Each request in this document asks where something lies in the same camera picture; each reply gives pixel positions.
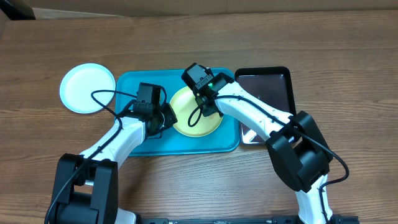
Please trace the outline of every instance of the round plate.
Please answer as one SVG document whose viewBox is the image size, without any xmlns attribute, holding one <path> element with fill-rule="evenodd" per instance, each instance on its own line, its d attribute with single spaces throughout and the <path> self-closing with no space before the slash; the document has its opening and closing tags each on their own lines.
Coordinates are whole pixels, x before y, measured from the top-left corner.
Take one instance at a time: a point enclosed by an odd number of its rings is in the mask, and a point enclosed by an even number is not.
<svg viewBox="0 0 398 224">
<path fill-rule="evenodd" d="M 194 127 L 188 126 L 188 118 L 192 111 L 198 106 L 195 97 L 189 89 L 184 87 L 174 94 L 170 100 L 170 106 L 173 108 L 178 122 L 173 127 L 181 134 L 190 137 L 202 137 L 212 133 L 221 123 L 223 118 L 218 113 L 212 114 L 208 117 L 201 116 L 199 122 Z M 196 121 L 199 115 L 199 110 L 192 116 L 191 123 Z"/>
<path fill-rule="evenodd" d="M 94 113 L 102 109 L 92 98 L 95 90 L 115 90 L 112 73 L 102 65 L 86 63 L 76 66 L 63 78 L 60 86 L 62 103 L 76 113 Z M 95 98 L 107 105 L 114 93 L 96 93 Z"/>
</svg>

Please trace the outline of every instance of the table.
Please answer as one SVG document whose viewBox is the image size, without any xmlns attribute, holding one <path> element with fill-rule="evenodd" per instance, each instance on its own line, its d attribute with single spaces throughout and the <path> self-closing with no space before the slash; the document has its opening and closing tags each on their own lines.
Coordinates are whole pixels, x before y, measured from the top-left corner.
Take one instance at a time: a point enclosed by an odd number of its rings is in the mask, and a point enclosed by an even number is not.
<svg viewBox="0 0 398 224">
<path fill-rule="evenodd" d="M 113 124 L 80 115 L 58 88 L 72 67 L 128 70 L 283 65 L 297 110 L 311 114 L 351 175 L 328 188 L 334 213 L 398 218 L 398 11 L 298 12 L 9 21 L 0 42 L 0 220 L 42 223 L 55 168 Z M 343 175 L 336 162 L 330 179 Z M 143 217 L 295 215 L 295 194 L 263 147 L 137 157 L 119 171 L 119 206 Z"/>
</svg>

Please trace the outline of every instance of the blue tray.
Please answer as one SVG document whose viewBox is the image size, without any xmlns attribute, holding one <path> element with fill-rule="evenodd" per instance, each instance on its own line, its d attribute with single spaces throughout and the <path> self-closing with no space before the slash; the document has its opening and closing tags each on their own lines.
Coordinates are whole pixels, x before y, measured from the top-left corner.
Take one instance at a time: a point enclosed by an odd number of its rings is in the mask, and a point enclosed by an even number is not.
<svg viewBox="0 0 398 224">
<path fill-rule="evenodd" d="M 234 74 L 226 68 L 212 68 L 211 70 L 215 75 L 223 72 L 234 77 Z M 135 95 L 140 82 L 161 85 L 166 89 L 167 102 L 170 102 L 174 94 L 186 86 L 181 79 L 183 71 L 182 69 L 178 69 L 126 72 L 119 78 L 116 89 Z M 116 113 L 120 112 L 130 99 L 128 96 L 117 94 Z M 239 141 L 239 121 L 228 115 L 224 115 L 220 126 L 207 136 L 200 138 L 188 137 L 180 134 L 174 128 L 169 128 L 163 132 L 162 138 L 144 141 L 130 153 L 130 156 L 229 152 L 236 149 Z"/>
</svg>

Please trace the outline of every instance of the yellow plate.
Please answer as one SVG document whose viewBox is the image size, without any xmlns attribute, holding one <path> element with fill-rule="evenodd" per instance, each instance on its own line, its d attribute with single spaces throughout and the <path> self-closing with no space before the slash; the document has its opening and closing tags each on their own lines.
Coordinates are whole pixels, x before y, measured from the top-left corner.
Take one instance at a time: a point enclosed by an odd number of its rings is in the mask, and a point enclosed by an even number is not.
<svg viewBox="0 0 398 224">
<path fill-rule="evenodd" d="M 174 94 L 170 100 L 170 106 L 173 108 L 178 122 L 173 127 L 181 134 L 190 137 L 202 137 L 212 133 L 221 123 L 223 118 L 218 113 L 212 114 L 208 117 L 203 115 L 200 117 L 199 122 L 194 127 L 188 126 L 188 118 L 192 111 L 198 106 L 195 97 L 189 89 L 184 87 Z M 191 124 L 193 124 L 199 115 L 199 110 L 192 116 Z"/>
</svg>

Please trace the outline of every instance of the wooden tabletop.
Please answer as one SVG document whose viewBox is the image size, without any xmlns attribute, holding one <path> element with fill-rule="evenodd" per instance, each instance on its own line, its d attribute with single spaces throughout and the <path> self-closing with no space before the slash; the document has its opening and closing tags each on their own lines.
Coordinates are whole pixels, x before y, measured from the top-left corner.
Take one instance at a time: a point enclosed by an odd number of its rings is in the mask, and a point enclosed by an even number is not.
<svg viewBox="0 0 398 224">
<path fill-rule="evenodd" d="M 68 111 L 69 69 L 290 69 L 297 110 L 311 114 L 351 175 L 328 187 L 334 213 L 398 219 L 398 11 L 10 21 L 0 41 L 0 222 L 42 223 L 55 168 L 113 124 L 106 111 Z M 344 174 L 336 161 L 330 177 Z M 295 215 L 295 194 L 264 147 L 224 154 L 129 158 L 119 206 L 144 217 Z"/>
</svg>

